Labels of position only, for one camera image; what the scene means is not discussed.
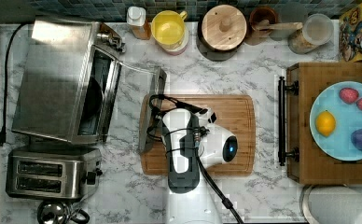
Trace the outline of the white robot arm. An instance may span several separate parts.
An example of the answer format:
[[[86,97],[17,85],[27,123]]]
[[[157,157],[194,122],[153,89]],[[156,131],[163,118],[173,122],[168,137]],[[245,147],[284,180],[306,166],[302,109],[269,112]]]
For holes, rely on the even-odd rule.
[[[207,169],[232,161],[238,150],[234,133],[216,124],[216,114],[156,94],[149,97],[153,127],[160,127],[167,166],[166,224],[222,224],[213,192],[236,215],[232,202],[219,189]]]

